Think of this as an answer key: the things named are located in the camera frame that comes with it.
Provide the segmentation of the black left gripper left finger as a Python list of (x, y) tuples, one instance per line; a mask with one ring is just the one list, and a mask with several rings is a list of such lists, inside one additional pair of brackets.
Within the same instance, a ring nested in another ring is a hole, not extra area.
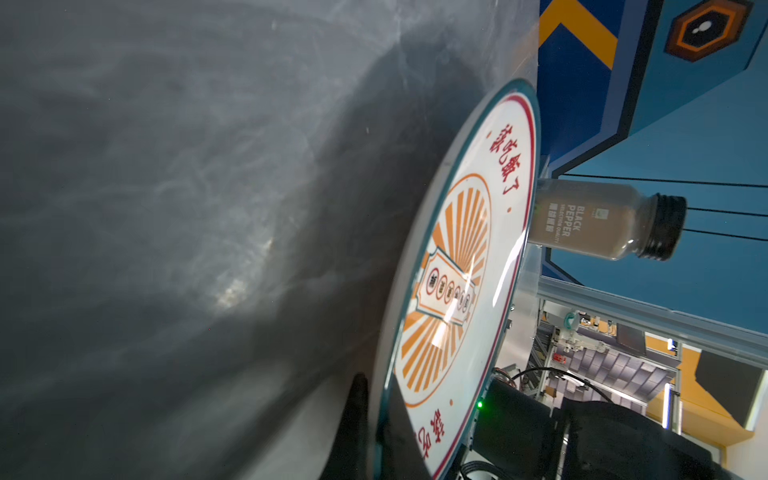
[(363, 373), (357, 373), (320, 480), (365, 478), (368, 403), (368, 380)]

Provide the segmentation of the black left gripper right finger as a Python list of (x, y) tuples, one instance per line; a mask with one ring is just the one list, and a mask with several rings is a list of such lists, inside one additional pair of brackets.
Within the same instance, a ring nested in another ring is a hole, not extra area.
[(390, 407), (379, 433), (380, 479), (431, 479), (404, 407)]

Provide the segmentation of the orange sunburst plate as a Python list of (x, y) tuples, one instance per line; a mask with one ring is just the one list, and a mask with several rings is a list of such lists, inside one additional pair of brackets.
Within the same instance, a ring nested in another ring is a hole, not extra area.
[(515, 79), (489, 93), (439, 163), (406, 240), (384, 314), (368, 417), (367, 476), (379, 433), (407, 410), (431, 479), (468, 434), (505, 335), (540, 173), (539, 106)]

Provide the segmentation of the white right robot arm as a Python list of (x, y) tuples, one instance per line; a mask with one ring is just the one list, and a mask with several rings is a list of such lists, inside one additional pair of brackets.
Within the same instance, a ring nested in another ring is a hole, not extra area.
[(651, 419), (604, 401), (558, 408), (495, 380), (471, 448), (500, 479), (731, 479), (709, 451)]

